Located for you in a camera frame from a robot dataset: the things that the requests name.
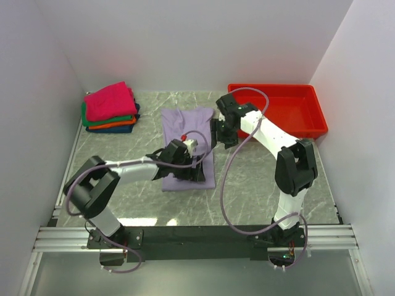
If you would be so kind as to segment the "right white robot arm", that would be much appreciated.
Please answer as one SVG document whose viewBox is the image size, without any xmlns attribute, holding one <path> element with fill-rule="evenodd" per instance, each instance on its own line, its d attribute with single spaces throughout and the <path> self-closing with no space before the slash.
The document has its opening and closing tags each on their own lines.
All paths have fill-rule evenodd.
<svg viewBox="0 0 395 296">
<path fill-rule="evenodd" d="M 275 183 L 280 190 L 276 213 L 270 226 L 253 234 L 266 233 L 276 245 L 284 246 L 297 238 L 299 215 L 304 197 L 318 176 L 315 152 L 307 139 L 298 139 L 265 117 L 251 103 L 239 104 L 231 93 L 216 101 L 220 112 L 210 123 L 212 145 L 241 150 L 238 132 L 262 144 L 275 158 Z"/>
</svg>

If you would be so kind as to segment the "lavender t shirt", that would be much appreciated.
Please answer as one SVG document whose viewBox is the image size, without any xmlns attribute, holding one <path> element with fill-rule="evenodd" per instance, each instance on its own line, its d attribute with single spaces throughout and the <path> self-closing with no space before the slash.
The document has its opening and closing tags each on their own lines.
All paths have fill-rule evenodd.
<svg viewBox="0 0 395 296">
<path fill-rule="evenodd" d="M 162 129 L 164 144 L 167 145 L 173 139 L 180 139 L 188 131 L 190 139 L 197 140 L 197 148 L 194 155 L 202 155 L 206 149 L 211 148 L 210 120 L 214 115 L 214 109 L 210 107 L 197 107 L 192 110 L 162 109 Z M 185 191 L 192 189 L 214 189 L 214 155 L 212 152 L 202 162 L 204 182 L 182 181 L 169 175 L 162 180 L 162 190 Z"/>
</svg>

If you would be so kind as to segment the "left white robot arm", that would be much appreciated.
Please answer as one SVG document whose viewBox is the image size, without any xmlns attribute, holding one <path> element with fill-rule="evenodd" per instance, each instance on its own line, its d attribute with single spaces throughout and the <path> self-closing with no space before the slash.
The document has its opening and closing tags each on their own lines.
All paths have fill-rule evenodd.
<svg viewBox="0 0 395 296">
<path fill-rule="evenodd" d="M 194 156 L 197 147 L 201 145 L 195 139 L 174 139 L 166 147 L 136 160 L 110 162 L 91 157 L 63 188 L 66 210 L 70 216 L 82 216 L 91 223 L 108 247 L 127 246 L 127 231 L 108 207 L 117 186 L 155 181 L 168 175 L 182 181 L 204 182 L 202 162 L 210 147 L 204 144 L 204 154 Z"/>
</svg>

